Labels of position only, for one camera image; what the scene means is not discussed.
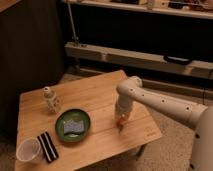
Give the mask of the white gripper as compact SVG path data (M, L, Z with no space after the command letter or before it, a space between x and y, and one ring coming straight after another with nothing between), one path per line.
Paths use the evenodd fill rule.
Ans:
M123 119L124 121L128 120L132 110L133 110L132 100L118 99L115 104L115 119L116 120ZM124 125L118 124L117 127L118 133L121 133L121 131L124 128Z

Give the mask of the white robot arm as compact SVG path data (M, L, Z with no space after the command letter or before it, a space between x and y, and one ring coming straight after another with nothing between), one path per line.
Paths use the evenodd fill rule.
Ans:
M213 105L145 90L137 76L121 81L116 91L115 120L120 128L129 119L134 101L146 105L195 131L189 171L213 171Z

